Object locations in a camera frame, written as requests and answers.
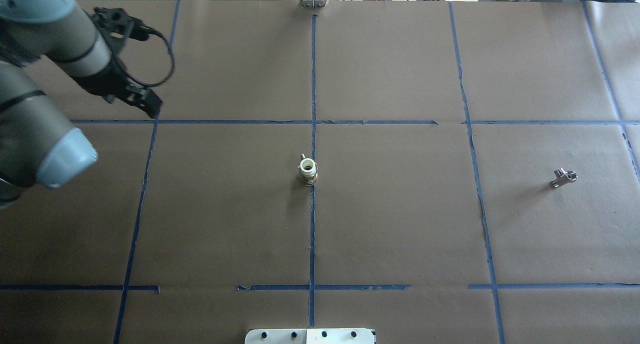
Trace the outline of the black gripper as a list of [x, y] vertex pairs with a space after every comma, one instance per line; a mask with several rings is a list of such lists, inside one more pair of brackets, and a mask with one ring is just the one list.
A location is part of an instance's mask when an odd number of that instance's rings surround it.
[[88, 76], [75, 76], [75, 82], [87, 93], [103, 98], [108, 103], [118, 99], [140, 109], [151, 119], [155, 119], [162, 109], [162, 99], [151, 88], [135, 86], [116, 59], [98, 72]]

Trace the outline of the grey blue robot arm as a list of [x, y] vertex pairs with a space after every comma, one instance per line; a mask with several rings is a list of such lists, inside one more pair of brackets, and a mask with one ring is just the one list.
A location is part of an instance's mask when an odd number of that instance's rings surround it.
[[35, 185], [55, 190], [98, 161], [98, 152], [26, 71], [50, 59], [87, 93], [120, 100], [154, 119], [163, 101], [155, 83], [135, 78], [120, 54], [128, 40], [146, 41], [157, 29], [121, 7], [86, 12], [75, 0], [0, 0], [0, 202], [4, 210]]

